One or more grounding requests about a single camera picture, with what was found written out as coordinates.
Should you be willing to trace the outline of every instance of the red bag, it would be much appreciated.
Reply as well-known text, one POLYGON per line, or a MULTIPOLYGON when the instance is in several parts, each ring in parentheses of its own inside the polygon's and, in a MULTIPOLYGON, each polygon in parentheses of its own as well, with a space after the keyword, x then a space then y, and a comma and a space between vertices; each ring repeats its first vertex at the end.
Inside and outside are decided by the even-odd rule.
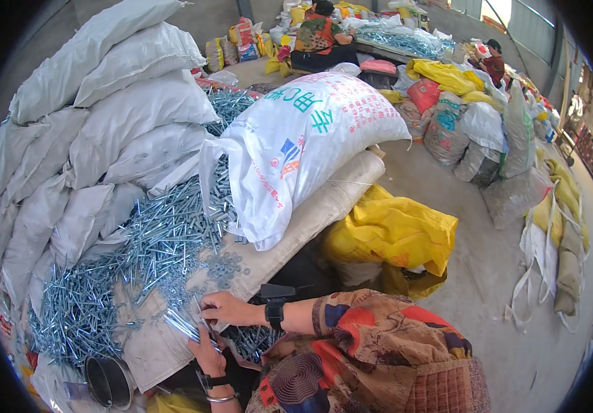
POLYGON ((421 114, 439 102, 440 94, 439 84, 430 78, 422 78, 407 89, 407 95, 421 114))

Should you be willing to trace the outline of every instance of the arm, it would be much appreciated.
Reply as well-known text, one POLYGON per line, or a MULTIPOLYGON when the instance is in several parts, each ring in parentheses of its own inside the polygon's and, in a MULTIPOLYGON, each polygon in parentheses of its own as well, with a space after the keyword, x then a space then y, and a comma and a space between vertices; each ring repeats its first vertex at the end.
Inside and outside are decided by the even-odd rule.
MULTIPOLYGON (((313 335, 315 329, 312 326, 312 306, 316 300, 285 303, 281 327, 285 331, 313 335)), ((220 320, 233 326, 269 327, 269 322, 264 317, 264 305, 245 303, 228 292, 207 294, 200 305, 205 308, 200 317, 207 320, 220 320)))
MULTIPOLYGON (((201 337, 209 337, 209 332, 203 323, 198 323, 198 330, 201 337)), ((214 349, 214 346, 212 346, 212 343, 209 340, 202 340, 201 343, 196 343, 189 339, 188 345, 204 374, 212 378, 225 376, 225 357, 214 349)), ((218 340, 218 345, 223 348, 223 343, 220 340, 218 340)), ((207 391, 209 397, 216 399, 225 399, 234 393, 235 390, 229 384, 214 386, 211 390, 207 391)), ((232 399, 227 402, 210 402, 209 405, 212 413, 242 412, 242 407, 239 405, 237 399, 232 399)))

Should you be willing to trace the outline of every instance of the red shirt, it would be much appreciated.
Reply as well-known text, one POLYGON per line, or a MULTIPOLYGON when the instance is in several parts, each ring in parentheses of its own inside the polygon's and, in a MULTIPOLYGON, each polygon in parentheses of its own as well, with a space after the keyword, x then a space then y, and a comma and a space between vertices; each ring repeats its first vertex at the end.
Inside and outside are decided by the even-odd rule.
POLYGON ((500 80, 505 74, 505 62, 501 56, 491 56, 482 61, 487 68, 487 73, 494 82, 495 87, 500 87, 500 80))

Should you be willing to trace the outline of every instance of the patterned shirt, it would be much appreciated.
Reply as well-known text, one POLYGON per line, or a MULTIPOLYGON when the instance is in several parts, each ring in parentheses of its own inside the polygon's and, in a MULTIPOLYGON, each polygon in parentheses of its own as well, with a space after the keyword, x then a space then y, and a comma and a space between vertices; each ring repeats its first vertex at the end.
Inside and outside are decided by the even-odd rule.
POLYGON ((316 52, 317 54, 329 54, 334 47, 335 35, 342 33, 342 29, 328 17, 321 14, 311 14, 301 24, 299 33, 296 35, 294 50, 300 52, 316 52))
POLYGON ((312 322, 315 336, 288 334, 262 355, 247 413, 490 411, 471 343, 410 299, 334 293, 312 322))

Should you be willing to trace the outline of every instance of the metal pillar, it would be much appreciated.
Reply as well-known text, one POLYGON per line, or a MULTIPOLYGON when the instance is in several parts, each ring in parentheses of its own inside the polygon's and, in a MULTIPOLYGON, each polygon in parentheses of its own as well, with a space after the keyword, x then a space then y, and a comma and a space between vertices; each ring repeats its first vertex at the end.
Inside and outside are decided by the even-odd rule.
POLYGON ((239 10, 240 17, 251 19, 251 21, 255 24, 255 19, 253 18, 253 7, 251 7, 250 0, 237 0, 237 9, 239 10))

